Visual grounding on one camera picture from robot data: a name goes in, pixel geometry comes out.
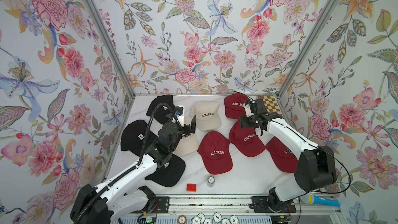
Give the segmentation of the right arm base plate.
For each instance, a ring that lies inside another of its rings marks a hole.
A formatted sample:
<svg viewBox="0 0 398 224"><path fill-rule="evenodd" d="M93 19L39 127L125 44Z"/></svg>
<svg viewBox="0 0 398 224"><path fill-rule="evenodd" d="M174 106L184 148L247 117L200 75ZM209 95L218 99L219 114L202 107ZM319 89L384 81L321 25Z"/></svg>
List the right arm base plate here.
<svg viewBox="0 0 398 224"><path fill-rule="evenodd" d="M292 200L282 202L279 199L271 196L253 196L251 197L251 204L249 208L254 210L255 213L296 213L296 207Z"/></svg>

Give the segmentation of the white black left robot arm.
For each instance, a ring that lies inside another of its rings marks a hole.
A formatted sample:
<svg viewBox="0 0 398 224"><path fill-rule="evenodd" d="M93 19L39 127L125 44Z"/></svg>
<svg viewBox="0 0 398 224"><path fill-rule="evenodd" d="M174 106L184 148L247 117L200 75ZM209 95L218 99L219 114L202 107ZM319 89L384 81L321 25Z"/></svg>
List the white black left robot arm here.
<svg viewBox="0 0 398 224"><path fill-rule="evenodd" d="M70 218L75 224L110 224L130 212L145 212L154 205L155 193L139 183L145 179L163 187L173 187L181 179L186 164L174 154L182 138L196 131L196 119L183 117L168 121L152 135L150 125L134 137L142 142L140 157L113 178L96 185L87 184L77 195Z"/></svg>

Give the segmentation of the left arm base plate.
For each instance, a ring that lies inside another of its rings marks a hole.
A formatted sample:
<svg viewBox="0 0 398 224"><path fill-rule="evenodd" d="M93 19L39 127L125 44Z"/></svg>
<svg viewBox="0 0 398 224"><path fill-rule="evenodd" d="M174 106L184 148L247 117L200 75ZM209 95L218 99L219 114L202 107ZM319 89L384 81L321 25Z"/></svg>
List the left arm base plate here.
<svg viewBox="0 0 398 224"><path fill-rule="evenodd" d="M155 197L148 200L142 210L134 211L135 214L167 214L170 207L170 197Z"/></svg>

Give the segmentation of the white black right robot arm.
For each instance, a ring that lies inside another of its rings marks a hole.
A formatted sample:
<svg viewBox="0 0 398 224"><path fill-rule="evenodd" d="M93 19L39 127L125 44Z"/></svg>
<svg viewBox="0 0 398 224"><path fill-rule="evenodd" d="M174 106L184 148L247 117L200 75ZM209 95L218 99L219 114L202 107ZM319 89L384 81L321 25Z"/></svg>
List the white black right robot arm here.
<svg viewBox="0 0 398 224"><path fill-rule="evenodd" d="M332 149L319 146L292 128L277 113L241 116L242 128L259 128L279 139L298 159L294 175L269 191L280 202L301 197L315 189L336 182L335 157Z"/></svg>

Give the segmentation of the red cap back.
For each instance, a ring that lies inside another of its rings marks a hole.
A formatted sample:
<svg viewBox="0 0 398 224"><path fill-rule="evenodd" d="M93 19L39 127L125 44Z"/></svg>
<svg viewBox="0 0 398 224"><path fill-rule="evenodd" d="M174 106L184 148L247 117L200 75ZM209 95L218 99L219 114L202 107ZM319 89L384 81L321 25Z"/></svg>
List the red cap back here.
<svg viewBox="0 0 398 224"><path fill-rule="evenodd" d="M243 94L235 93L231 94L224 99L225 116L230 119L238 120L241 116L245 116L244 103L249 98Z"/></svg>

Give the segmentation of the cream cap front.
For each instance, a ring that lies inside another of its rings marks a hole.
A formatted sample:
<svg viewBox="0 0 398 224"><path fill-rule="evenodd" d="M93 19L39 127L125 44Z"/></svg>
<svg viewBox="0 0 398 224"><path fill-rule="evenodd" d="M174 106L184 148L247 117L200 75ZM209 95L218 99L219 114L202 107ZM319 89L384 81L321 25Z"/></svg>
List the cream cap front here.
<svg viewBox="0 0 398 224"><path fill-rule="evenodd" d="M198 148L199 140L197 135L195 133L191 133L189 136L184 134L179 141L174 154L181 157L197 151Z"/></svg>

